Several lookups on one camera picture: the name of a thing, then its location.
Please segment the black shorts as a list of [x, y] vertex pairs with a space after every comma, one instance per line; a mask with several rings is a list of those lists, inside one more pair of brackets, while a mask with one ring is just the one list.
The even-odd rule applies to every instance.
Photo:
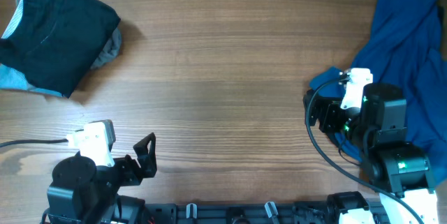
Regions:
[[1, 37], [1, 65], [69, 98], [120, 21], [99, 0], [19, 0]]

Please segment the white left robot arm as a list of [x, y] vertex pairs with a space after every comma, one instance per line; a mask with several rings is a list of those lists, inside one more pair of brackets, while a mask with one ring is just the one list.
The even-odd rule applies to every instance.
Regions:
[[156, 136], [150, 133], [133, 146], [136, 159], [116, 158], [112, 167], [97, 166], [80, 153], [59, 162], [41, 223], [153, 223], [144, 200], [120, 196], [118, 190], [155, 176], [155, 148]]

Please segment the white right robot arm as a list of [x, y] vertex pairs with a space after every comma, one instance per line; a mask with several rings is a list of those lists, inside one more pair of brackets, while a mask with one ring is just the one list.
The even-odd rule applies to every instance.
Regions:
[[391, 223], [438, 223], [434, 175], [427, 154], [406, 140], [406, 100], [391, 84], [346, 85], [344, 98], [327, 98], [309, 90], [303, 98], [308, 129], [319, 129], [331, 140], [360, 152], [359, 166], [366, 180], [350, 174], [334, 161], [336, 170], [379, 193]]

